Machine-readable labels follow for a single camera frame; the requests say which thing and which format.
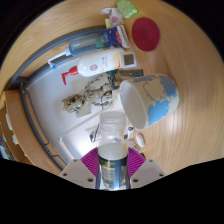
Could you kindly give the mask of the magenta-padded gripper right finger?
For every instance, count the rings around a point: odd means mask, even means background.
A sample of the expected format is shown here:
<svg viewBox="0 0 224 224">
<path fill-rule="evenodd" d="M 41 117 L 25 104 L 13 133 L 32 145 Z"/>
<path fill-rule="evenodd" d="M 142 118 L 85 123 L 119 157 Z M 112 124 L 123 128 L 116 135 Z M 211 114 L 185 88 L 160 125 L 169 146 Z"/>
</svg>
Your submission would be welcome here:
<svg viewBox="0 0 224 224">
<path fill-rule="evenodd" d="M 129 148 L 127 157 L 128 188 L 135 189 L 165 177 L 165 172 L 153 159 L 146 159 Z"/>
</svg>

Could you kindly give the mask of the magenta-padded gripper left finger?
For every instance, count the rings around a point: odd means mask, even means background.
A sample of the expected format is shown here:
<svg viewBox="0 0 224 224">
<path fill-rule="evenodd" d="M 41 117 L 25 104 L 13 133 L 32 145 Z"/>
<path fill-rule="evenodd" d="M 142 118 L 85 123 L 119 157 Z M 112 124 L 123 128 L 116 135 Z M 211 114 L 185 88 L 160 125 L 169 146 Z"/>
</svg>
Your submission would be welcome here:
<svg viewBox="0 0 224 224">
<path fill-rule="evenodd" d="M 60 173 L 60 177 L 89 189 L 100 187 L 98 150 L 92 149 L 81 159 L 72 159 Z"/>
</svg>

